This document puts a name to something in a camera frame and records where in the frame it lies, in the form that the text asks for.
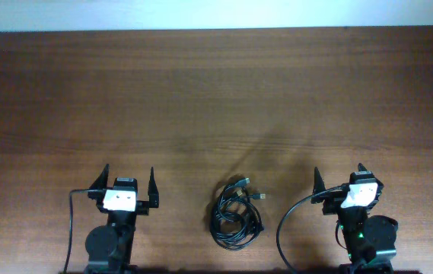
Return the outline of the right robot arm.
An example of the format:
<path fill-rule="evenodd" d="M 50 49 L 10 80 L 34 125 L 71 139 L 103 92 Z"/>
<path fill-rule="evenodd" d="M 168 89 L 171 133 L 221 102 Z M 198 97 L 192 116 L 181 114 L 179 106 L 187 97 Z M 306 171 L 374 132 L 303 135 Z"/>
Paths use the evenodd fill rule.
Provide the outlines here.
<path fill-rule="evenodd" d="M 335 232 L 342 232 L 342 245 L 350 263 L 342 264 L 339 273 L 392 273 L 391 260 L 396 256 L 398 222 L 384 215 L 370 216 L 384 185 L 363 164 L 350 174 L 349 182 L 336 188 L 325 187 L 318 168 L 314 169 L 311 202 L 321 203 L 324 215 L 336 215 Z"/>

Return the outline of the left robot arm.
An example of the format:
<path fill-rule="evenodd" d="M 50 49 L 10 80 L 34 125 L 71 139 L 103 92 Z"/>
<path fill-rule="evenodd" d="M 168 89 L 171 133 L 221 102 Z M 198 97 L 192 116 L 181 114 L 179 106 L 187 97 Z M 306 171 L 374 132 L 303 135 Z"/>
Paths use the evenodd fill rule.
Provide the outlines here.
<path fill-rule="evenodd" d="M 137 273 L 131 264 L 136 219 L 149 214 L 160 205 L 159 192 L 150 171 L 148 199 L 138 197 L 138 181 L 132 177 L 117 177 L 108 186 L 110 166 L 106 165 L 88 189 L 88 197 L 98 210 L 107 215 L 107 223 L 91 230 L 85 240 L 88 253 L 86 273 Z"/>

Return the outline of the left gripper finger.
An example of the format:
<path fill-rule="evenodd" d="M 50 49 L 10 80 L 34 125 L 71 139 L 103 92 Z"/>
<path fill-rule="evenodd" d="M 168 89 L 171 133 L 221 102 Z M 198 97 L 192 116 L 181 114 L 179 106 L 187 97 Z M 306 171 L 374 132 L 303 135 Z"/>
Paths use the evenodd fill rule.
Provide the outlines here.
<path fill-rule="evenodd" d="M 159 207 L 159 191 L 155 182 L 153 167 L 151 167 L 150 178 L 148 181 L 148 203 L 150 208 Z"/>
<path fill-rule="evenodd" d="M 109 177 L 110 165 L 105 164 L 103 170 L 97 179 L 91 184 L 89 190 L 104 190 L 107 188 L 107 181 Z"/>

